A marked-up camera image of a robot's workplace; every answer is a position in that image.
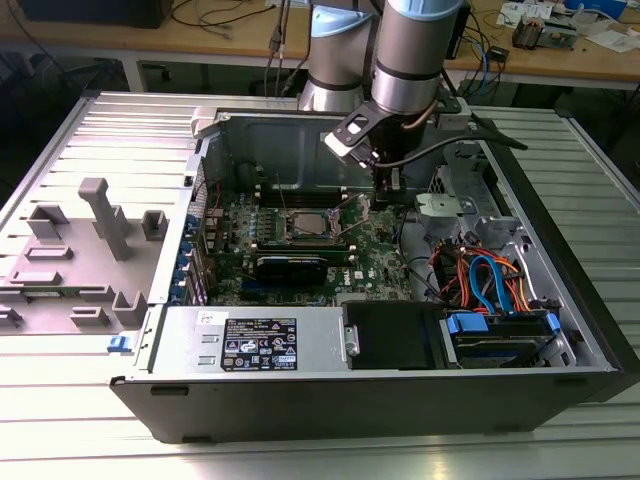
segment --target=chip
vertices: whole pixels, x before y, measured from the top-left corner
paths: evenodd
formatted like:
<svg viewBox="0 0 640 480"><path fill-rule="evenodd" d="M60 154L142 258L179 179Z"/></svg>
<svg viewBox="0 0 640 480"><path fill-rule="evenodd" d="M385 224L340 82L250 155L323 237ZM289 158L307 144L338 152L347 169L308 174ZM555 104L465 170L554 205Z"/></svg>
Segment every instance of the chip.
<svg viewBox="0 0 640 480"><path fill-rule="evenodd" d="M327 220L317 213L294 215L293 227L296 237L324 237L327 234Z"/></svg>

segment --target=side panel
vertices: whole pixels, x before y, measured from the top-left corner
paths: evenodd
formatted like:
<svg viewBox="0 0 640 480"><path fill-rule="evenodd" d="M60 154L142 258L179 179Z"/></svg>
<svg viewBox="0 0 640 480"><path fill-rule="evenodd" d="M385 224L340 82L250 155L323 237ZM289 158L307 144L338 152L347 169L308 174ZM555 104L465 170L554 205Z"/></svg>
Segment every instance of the side panel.
<svg viewBox="0 0 640 480"><path fill-rule="evenodd" d="M114 379L111 389L156 439L189 443L530 431L609 380L603 374L177 384Z"/></svg>

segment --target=blue cable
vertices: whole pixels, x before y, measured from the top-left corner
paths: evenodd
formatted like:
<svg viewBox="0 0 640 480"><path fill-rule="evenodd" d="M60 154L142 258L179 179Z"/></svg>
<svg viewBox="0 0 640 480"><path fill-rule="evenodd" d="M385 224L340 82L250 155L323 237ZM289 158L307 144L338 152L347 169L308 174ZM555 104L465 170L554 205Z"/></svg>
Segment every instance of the blue cable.
<svg viewBox="0 0 640 480"><path fill-rule="evenodd" d="M467 38L467 37L463 37L467 42L471 43L472 45L474 45L482 54L482 82L480 83L480 91L482 92L482 95L484 95L486 93L486 86L487 86L487 75L489 75L489 62L487 61L487 54L484 51L484 49L482 48L482 45L480 45L480 42L478 42L477 40L474 40L473 38Z"/></svg>
<svg viewBox="0 0 640 480"><path fill-rule="evenodd" d="M493 307L491 302L487 300L483 295L480 289L478 288L478 281L476 278L476 270L478 269L478 265L480 262L485 261L491 267L491 271L493 272L493 277L496 280L496 292L498 293L498 301L500 302L500 308L504 312L512 312L513 307L511 306L511 300L509 299L509 295L504 291L504 281L502 279L502 272L500 271L500 267L496 262L493 261L492 258L487 257L486 255L478 255L471 262L471 266L469 267L469 283L471 284L471 291L476 296L476 298L485 306L487 310L489 310L490 314L495 314L496 309Z"/></svg>

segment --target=black box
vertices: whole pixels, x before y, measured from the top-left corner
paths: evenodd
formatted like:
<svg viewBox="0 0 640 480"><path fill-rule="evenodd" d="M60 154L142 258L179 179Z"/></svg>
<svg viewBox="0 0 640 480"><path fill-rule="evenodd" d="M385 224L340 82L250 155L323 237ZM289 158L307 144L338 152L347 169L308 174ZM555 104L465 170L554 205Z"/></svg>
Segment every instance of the black box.
<svg viewBox="0 0 640 480"><path fill-rule="evenodd" d="M159 28L173 0L18 0L29 20Z"/></svg>

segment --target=blue latch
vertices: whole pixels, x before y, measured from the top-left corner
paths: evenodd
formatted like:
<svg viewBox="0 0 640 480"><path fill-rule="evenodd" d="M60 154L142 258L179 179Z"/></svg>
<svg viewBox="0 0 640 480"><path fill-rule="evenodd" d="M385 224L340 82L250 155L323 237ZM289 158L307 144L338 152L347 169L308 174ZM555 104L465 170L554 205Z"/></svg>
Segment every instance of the blue latch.
<svg viewBox="0 0 640 480"><path fill-rule="evenodd" d="M107 352L125 353L130 351L129 337L125 337L124 335L114 335L111 337L111 343L109 343L109 346L107 347Z"/></svg>
<svg viewBox="0 0 640 480"><path fill-rule="evenodd" d="M488 332L489 325L481 313L458 312L447 318L447 326L451 335L458 332Z"/></svg>
<svg viewBox="0 0 640 480"><path fill-rule="evenodd" d="M184 293L184 288L182 288L179 285L171 285L169 287L169 295L173 295L175 297L182 297L183 293Z"/></svg>
<svg viewBox="0 0 640 480"><path fill-rule="evenodd" d="M551 327L551 331L553 331L553 333L560 332L560 320L558 320L558 317L555 313L547 313L547 322L549 322L549 326Z"/></svg>
<svg viewBox="0 0 640 480"><path fill-rule="evenodd" d="M191 245L189 242L180 242L180 252L181 253L189 253L191 252L191 250L193 250L193 245Z"/></svg>
<svg viewBox="0 0 640 480"><path fill-rule="evenodd" d="M176 258L176 263L181 267L186 267L187 265L189 265L189 259L184 255L178 255L178 257Z"/></svg>
<svg viewBox="0 0 640 480"><path fill-rule="evenodd" d="M185 227L187 227L189 230L197 228L199 224L200 220L198 220L195 215L188 214L185 218Z"/></svg>
<svg viewBox="0 0 640 480"><path fill-rule="evenodd" d="M186 277L186 274L184 273L183 270L174 270L173 271L173 275L171 276L171 279L174 282L181 282L182 280L184 280Z"/></svg>

